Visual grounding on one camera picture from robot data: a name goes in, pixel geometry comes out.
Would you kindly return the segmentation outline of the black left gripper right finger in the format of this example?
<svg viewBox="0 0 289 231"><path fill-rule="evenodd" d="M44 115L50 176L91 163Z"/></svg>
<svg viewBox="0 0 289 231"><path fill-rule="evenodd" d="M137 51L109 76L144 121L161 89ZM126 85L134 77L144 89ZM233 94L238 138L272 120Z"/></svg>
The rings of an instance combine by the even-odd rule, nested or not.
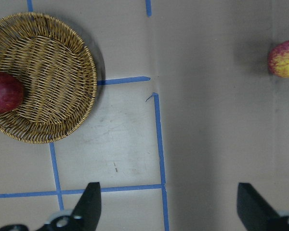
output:
<svg viewBox="0 0 289 231"><path fill-rule="evenodd" d="M280 215L250 184L237 187L236 211L248 231L289 231L289 215Z"/></svg>

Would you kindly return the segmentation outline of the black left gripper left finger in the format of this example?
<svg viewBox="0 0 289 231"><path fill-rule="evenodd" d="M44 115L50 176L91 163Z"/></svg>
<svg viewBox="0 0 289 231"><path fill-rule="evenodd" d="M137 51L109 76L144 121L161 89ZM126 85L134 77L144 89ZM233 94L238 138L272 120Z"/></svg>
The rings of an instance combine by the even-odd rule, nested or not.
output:
<svg viewBox="0 0 289 231"><path fill-rule="evenodd" d="M73 210L50 216L39 231L94 231L101 216L100 183L91 182L85 188Z"/></svg>

